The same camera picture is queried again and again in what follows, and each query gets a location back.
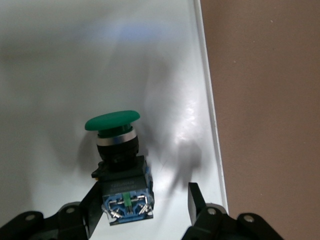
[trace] green button cap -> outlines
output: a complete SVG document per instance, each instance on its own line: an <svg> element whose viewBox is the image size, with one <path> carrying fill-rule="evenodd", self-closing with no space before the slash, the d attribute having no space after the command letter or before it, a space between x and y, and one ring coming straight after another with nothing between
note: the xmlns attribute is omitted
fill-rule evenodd
<svg viewBox="0 0 320 240"><path fill-rule="evenodd" d="M98 131L100 138L111 138L131 131L130 123L140 118L136 111L116 111L96 116L86 122L87 131Z"/></svg>

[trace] brown wall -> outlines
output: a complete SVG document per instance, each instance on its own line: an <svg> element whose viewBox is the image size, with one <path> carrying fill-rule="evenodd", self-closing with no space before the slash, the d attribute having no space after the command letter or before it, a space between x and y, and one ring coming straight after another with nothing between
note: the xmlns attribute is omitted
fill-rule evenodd
<svg viewBox="0 0 320 240"><path fill-rule="evenodd" d="M231 216L320 239L320 1L201 5Z"/></svg>

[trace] bolt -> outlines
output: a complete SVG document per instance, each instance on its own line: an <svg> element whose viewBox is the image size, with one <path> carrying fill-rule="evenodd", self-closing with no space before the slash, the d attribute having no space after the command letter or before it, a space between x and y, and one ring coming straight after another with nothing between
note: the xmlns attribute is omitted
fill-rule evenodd
<svg viewBox="0 0 320 240"><path fill-rule="evenodd" d="M75 209L73 208L73 207L69 207L65 212L67 213L67 214L71 214L71 213L73 213L75 211Z"/></svg>
<svg viewBox="0 0 320 240"><path fill-rule="evenodd" d="M210 208L208 208L208 213L209 213L210 215L215 215L217 212L216 212L216 210L215 210L213 207L210 207Z"/></svg>
<svg viewBox="0 0 320 240"><path fill-rule="evenodd" d="M35 217L36 217L36 215L30 214L30 215L28 215L28 216L25 217L25 220L26 220L26 221L31 221L31 220L34 219Z"/></svg>
<svg viewBox="0 0 320 240"><path fill-rule="evenodd" d="M248 223L253 223L255 221L255 219L250 216L250 215L245 215L244 217L244 220L246 220Z"/></svg>

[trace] white backdrop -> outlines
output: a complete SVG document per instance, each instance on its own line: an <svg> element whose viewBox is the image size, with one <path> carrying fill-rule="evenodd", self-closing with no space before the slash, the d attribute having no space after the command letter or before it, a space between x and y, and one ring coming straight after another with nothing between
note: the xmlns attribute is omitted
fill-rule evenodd
<svg viewBox="0 0 320 240"><path fill-rule="evenodd" d="M80 201L100 158L85 122L136 110L154 219L91 239L180 239L187 184L227 208L199 2L0 0L0 225Z"/></svg>

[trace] chrome ring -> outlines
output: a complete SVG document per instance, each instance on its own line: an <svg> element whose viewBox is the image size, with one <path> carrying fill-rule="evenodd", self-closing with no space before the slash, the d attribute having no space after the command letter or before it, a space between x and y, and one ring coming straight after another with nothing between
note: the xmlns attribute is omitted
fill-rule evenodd
<svg viewBox="0 0 320 240"><path fill-rule="evenodd" d="M125 134L119 135L119 136L113 136L113 137L108 137L108 138L100 138L98 137L96 140L96 144L98 146L113 146L117 144L123 144L125 142L128 142L132 139L134 139L137 136L137 133L134 129L132 131L127 132Z"/></svg>

